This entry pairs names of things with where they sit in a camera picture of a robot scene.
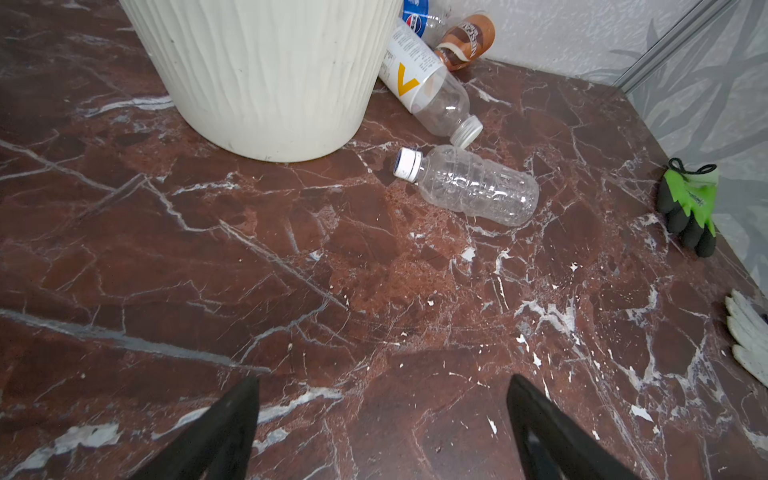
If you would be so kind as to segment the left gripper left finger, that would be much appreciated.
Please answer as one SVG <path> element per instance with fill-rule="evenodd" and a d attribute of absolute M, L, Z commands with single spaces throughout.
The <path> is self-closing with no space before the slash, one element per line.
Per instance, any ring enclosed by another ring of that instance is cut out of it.
<path fill-rule="evenodd" d="M 215 402 L 132 477 L 244 479 L 259 409 L 259 379 L 248 377 Z"/>

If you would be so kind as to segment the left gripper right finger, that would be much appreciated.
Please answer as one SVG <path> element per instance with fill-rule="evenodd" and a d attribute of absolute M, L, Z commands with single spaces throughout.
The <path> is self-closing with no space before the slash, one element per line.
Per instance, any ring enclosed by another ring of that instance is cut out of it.
<path fill-rule="evenodd" d="M 638 478 L 523 375 L 511 377 L 506 404 L 527 479 Z"/>

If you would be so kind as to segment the clear crushed plastic bottle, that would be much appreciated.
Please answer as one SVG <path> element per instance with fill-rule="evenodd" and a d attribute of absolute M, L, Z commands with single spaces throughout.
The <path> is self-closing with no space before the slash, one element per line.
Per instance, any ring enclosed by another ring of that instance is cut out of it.
<path fill-rule="evenodd" d="M 416 185 L 432 205 L 508 227 L 526 223 L 539 200 L 532 176 L 452 145 L 427 154 L 402 148 L 393 174 Z"/>

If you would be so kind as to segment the white label bottle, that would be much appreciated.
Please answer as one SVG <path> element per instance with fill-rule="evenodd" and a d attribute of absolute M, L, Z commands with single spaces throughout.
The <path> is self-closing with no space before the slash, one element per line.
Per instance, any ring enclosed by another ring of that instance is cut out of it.
<path fill-rule="evenodd" d="M 470 112 L 466 89 L 400 18 L 394 21 L 379 79 L 432 135 L 465 149 L 481 134 L 483 124 Z"/>

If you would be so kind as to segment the brown tea bottle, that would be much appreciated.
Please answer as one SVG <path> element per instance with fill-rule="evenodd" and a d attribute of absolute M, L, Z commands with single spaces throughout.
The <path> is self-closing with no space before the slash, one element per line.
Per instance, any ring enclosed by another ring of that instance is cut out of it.
<path fill-rule="evenodd" d="M 486 53 L 495 38 L 493 21 L 484 12 L 478 12 L 451 27 L 434 52 L 449 71 L 458 71 Z"/>

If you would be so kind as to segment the blue label bottle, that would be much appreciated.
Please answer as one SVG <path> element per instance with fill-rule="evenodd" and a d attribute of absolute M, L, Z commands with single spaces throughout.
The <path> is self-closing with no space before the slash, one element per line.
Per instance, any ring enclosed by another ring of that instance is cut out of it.
<path fill-rule="evenodd" d="M 402 20 L 430 47 L 436 47 L 448 29 L 451 7 L 447 1 L 404 0 Z"/>

